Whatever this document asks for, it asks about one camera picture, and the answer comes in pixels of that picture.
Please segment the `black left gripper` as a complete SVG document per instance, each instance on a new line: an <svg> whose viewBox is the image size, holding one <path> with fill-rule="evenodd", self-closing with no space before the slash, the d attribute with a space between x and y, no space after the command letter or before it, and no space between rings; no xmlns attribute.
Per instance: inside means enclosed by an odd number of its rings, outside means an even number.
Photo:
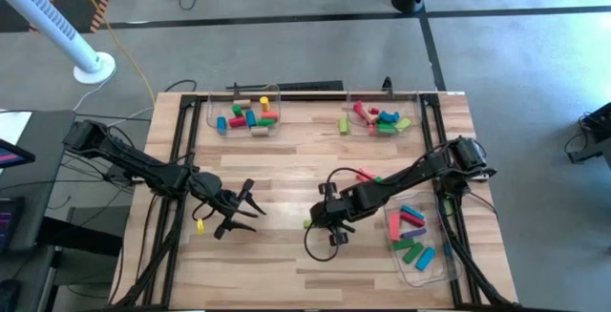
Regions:
<svg viewBox="0 0 611 312"><path fill-rule="evenodd" d="M257 230L253 227L232 219L239 211L239 206L242 202L248 204L258 213L266 215L266 212L255 202L253 194L251 193L254 183L255 181L253 179L248 178L243 183L242 189L238 193L226 189L214 191L206 188L204 190L204 195L207 198L207 204L211 207L211 212L204 218L211 218L215 212L218 212L225 218L214 232L215 239L222 239L226 232L230 232L235 229L257 232Z"/></svg>

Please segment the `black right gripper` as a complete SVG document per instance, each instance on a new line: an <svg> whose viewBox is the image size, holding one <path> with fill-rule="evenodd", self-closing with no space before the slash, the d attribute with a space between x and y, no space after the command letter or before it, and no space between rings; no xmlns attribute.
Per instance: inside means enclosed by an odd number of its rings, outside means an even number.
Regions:
<svg viewBox="0 0 611 312"><path fill-rule="evenodd" d="M337 186L334 182L323 182L318 185L321 200L309 210L312 224L316 228L328 229L331 246L339 247L349 242L348 233L355 229L348 222L348 208L345 202L336 198Z"/></svg>

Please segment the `long red wooden block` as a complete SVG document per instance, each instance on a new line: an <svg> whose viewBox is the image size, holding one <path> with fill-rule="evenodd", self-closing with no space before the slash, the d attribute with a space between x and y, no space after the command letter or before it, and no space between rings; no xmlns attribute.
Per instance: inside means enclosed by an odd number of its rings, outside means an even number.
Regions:
<svg viewBox="0 0 611 312"><path fill-rule="evenodd" d="M417 228L422 228L425 226L426 222L421 219L418 218L410 213L406 213L406 212L401 212L400 213L400 218L406 222L408 222L410 225L417 227Z"/></svg>

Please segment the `clear plastic bin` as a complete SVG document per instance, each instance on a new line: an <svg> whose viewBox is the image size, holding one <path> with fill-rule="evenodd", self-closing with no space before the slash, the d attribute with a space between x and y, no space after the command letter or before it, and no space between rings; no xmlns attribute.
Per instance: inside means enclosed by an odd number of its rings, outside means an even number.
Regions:
<svg viewBox="0 0 611 312"><path fill-rule="evenodd" d="M435 257L429 266L424 271L419 271L415 268L415 264L420 255L410 264L403 261L403 256L408 252L408 249L398 251L392 250L393 241L389 235L389 213L401 213L401 206L407 205L412 209L424 215L425 226L427 233L415 238L415 242L420 242L424 245L424 249L432 247L435 249ZM450 241L443 225L440 215L438 214L438 204L436 197L432 192L406 192L401 195L391 198L383 208L385 218L385 229L388 240L390 242L390 253L395 262L395 267L399 271L399 277L406 284L412 287L426 287L440 282L450 282L459 279L463 274L463 265L458 259L458 255L450 245ZM410 230L420 229L410 225L408 222L401 219L400 235Z"/></svg>
<svg viewBox="0 0 611 312"><path fill-rule="evenodd" d="M380 113L399 113L400 119L406 117L411 121L410 127L402 133L396 135L379 135L370 136L368 123L364 118L361 118L353 111L353 104L361 100L363 108L375 107ZM420 126L422 122L422 114L420 112L421 99L418 94L392 94L386 93L357 93L348 92L346 102L343 104L345 117L349 122L349 135L367 136L367 137L406 137L408 132Z"/></svg>
<svg viewBox="0 0 611 312"><path fill-rule="evenodd" d="M271 106L270 111L277 111L279 113L279 120L275 122L273 126L269 126L269 136L277 135L281 130L281 91L234 91L231 93L210 93L207 96L207 104L205 110L205 121L206 125L210 128L210 133L221 139L231 138L242 138L242 137L254 137L250 134L250 129L247 125L240 128L231 128L228 124L228 119L235 117L232 106L234 100L249 99L251 101L251 107L249 109L242 109L243 116L247 110L252 110L257 118L257 121L261 119L262 105L260 98L267 96ZM224 116L227 122L227 132L225 135L220 135L217 132L217 117Z"/></svg>

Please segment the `black power strip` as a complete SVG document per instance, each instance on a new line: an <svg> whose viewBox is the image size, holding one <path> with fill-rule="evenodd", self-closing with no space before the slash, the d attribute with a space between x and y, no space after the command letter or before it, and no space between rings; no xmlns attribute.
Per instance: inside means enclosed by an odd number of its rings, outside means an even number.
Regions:
<svg viewBox="0 0 611 312"><path fill-rule="evenodd" d="M227 91L343 91L345 89L342 80L307 81L292 83L271 83L266 85L239 85L235 82L225 88Z"/></svg>

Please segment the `dark grey side desk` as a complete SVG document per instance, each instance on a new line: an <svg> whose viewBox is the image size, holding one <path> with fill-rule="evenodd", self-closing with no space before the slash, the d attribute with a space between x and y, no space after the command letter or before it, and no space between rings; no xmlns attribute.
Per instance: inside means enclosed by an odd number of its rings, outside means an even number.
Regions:
<svg viewBox="0 0 611 312"><path fill-rule="evenodd" d="M35 242L63 157L62 140L73 121L71 111L32 113L17 145L33 153L35 162L0 174L0 198L23 201L8 251L0 254L0 282L13 279L19 283L12 312L36 312L39 307L53 249Z"/></svg>

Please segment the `black console with cyan lights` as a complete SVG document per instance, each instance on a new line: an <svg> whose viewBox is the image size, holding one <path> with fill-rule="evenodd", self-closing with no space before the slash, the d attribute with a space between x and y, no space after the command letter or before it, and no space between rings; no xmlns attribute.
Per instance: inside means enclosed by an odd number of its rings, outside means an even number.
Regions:
<svg viewBox="0 0 611 312"><path fill-rule="evenodd" d="M6 253L23 216L23 197L0 198L0 254Z"/></svg>

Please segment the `tablet with pink screen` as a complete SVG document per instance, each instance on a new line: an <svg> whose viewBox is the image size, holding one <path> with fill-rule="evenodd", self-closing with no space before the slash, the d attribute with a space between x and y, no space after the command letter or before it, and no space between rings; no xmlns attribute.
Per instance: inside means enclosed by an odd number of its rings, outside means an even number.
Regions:
<svg viewBox="0 0 611 312"><path fill-rule="evenodd" d="M0 169L35 162L35 154L0 139Z"/></svg>

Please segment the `white paper sheet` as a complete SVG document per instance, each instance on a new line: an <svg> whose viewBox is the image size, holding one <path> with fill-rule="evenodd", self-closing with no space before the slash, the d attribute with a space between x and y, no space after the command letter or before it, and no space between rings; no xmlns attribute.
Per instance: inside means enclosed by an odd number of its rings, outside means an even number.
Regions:
<svg viewBox="0 0 611 312"><path fill-rule="evenodd" d="M16 145L31 116L32 112L0 110L0 140Z"/></svg>

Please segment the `white tower fan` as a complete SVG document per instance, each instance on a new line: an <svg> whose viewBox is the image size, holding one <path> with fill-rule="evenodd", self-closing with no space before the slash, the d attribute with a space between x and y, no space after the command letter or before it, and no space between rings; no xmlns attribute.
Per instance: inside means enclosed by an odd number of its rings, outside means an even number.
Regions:
<svg viewBox="0 0 611 312"><path fill-rule="evenodd" d="M71 59L79 83L101 84L115 74L115 59L96 52L50 0L5 1Z"/></svg>

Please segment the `black electronics box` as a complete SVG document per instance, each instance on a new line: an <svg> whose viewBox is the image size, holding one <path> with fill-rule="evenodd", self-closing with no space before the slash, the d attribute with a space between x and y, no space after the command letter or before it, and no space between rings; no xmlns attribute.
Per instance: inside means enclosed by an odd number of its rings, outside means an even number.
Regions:
<svg viewBox="0 0 611 312"><path fill-rule="evenodd" d="M611 102L594 112L585 112L578 119L579 133L570 138L564 152L573 164L582 163L590 158L602 156L611 169ZM581 137L582 148L569 151L570 143Z"/></svg>

